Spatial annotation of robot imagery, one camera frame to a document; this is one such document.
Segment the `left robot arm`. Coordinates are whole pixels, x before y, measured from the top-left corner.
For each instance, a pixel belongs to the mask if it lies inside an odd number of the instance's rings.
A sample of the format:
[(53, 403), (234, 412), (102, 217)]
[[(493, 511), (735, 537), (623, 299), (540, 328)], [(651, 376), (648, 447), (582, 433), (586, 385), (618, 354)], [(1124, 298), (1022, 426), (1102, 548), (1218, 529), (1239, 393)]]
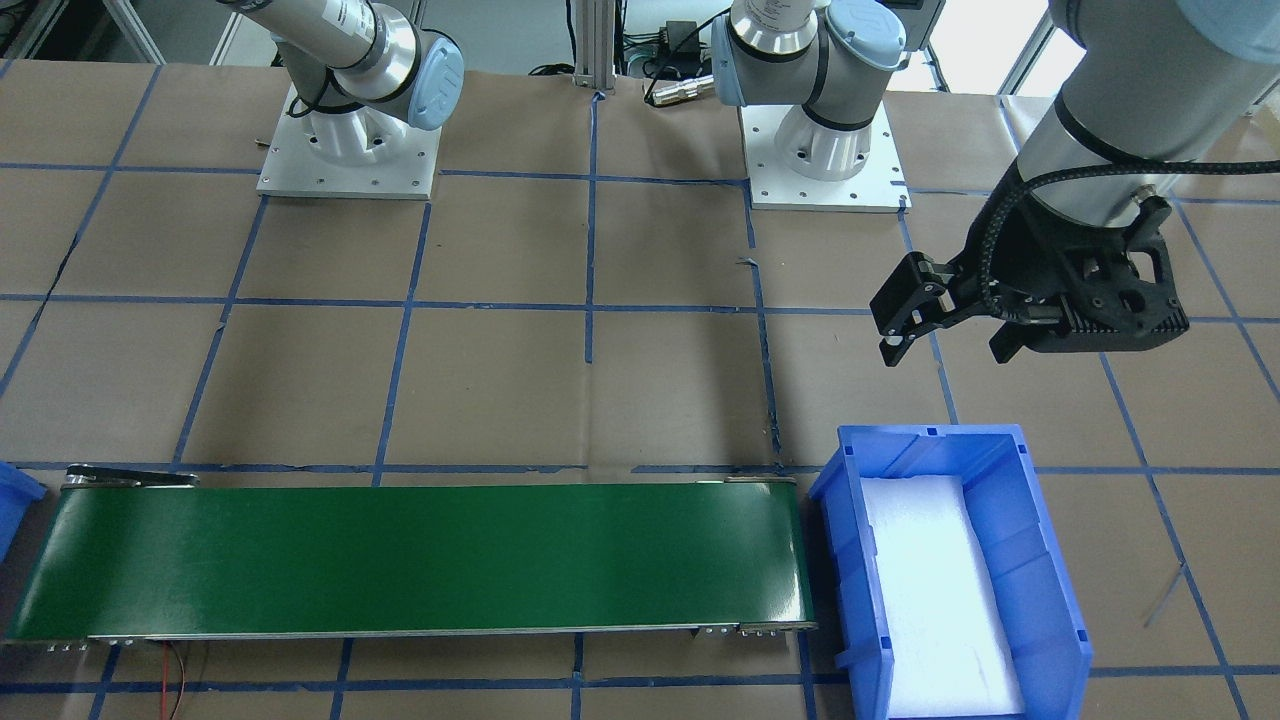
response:
[[(938, 263), (909, 252), (870, 301), (897, 365), (922, 337), (974, 316), (998, 363), (1138, 352), (1189, 331), (1162, 224), (1184, 176), (1262, 176), (1275, 160), (1206, 161), (1277, 85), (1275, 1), (1051, 1), (1002, 90), (1023, 86), (1052, 32), (1083, 54), (968, 231)], [(908, 32), (895, 3), (735, 1), (710, 20), (716, 92), (786, 106), (774, 142), (813, 181), (852, 178)]]

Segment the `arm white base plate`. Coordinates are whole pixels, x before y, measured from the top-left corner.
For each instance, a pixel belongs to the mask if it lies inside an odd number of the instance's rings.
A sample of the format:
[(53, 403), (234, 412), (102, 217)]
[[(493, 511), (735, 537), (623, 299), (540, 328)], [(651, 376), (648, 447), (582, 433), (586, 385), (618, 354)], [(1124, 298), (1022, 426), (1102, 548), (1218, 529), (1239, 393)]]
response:
[(392, 199), (433, 195), (442, 132), (415, 129), (369, 108), (289, 117), (289, 87), (256, 184), (293, 199)]
[(869, 126), (836, 131), (803, 109), (740, 110), (751, 205), (785, 211), (905, 211), (913, 201), (883, 106)]

